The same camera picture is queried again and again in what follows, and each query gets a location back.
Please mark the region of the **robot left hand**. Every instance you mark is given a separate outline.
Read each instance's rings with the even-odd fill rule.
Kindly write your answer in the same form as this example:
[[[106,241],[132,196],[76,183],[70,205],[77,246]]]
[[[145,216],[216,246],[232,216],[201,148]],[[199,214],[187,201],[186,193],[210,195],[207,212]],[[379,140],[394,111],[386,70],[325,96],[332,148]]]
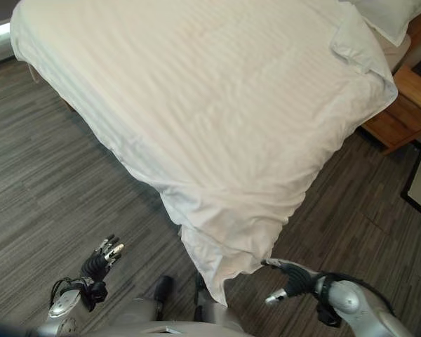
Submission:
[[[123,248],[124,244],[115,235],[111,234],[105,238],[82,264],[80,277],[102,282],[112,266],[120,259]]]

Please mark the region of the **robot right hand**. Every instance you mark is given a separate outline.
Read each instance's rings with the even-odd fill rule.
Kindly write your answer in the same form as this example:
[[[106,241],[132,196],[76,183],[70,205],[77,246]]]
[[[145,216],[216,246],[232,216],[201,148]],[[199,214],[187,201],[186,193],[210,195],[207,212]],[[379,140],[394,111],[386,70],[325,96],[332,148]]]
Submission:
[[[274,305],[286,298],[314,293],[318,272],[299,263],[279,258],[266,258],[261,261],[261,264],[279,270],[288,278],[284,287],[266,297],[266,305]]]

